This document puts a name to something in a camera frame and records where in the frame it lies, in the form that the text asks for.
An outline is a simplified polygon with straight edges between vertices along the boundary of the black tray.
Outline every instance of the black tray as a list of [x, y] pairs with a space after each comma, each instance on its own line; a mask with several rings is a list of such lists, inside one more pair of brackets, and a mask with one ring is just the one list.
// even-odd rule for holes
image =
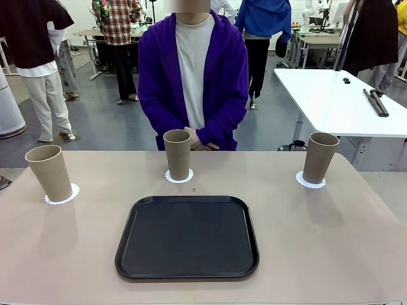
[[130, 279], [239, 279], [259, 264], [249, 208], [228, 196], [147, 197], [131, 209], [116, 254]]

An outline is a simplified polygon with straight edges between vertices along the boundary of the yellow jacket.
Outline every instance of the yellow jacket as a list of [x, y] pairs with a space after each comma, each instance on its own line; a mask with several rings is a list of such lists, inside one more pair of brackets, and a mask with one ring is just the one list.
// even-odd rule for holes
[[407, 35], [407, 0], [404, 0], [397, 7], [397, 15], [399, 17], [399, 31]]

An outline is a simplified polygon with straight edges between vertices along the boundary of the clasped hands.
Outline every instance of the clasped hands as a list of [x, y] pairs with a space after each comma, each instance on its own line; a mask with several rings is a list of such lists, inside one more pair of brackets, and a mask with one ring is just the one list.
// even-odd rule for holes
[[191, 134], [191, 150], [192, 151], [218, 151], [219, 147], [213, 143], [207, 146], [203, 145], [197, 135], [197, 130], [190, 127], [185, 127], [185, 130]]

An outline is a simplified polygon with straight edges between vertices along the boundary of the person in blue jacket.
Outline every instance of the person in blue jacket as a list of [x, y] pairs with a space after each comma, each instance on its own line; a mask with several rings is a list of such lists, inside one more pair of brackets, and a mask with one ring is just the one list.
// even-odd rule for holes
[[234, 151], [233, 131], [249, 99], [242, 35], [210, 0], [183, 0], [182, 11], [149, 27], [139, 47], [139, 98], [157, 132], [191, 133], [191, 149]]
[[270, 39], [282, 32], [282, 43], [291, 37], [291, 5], [289, 0], [243, 0], [235, 23], [249, 53], [250, 107], [260, 96], [266, 72]]

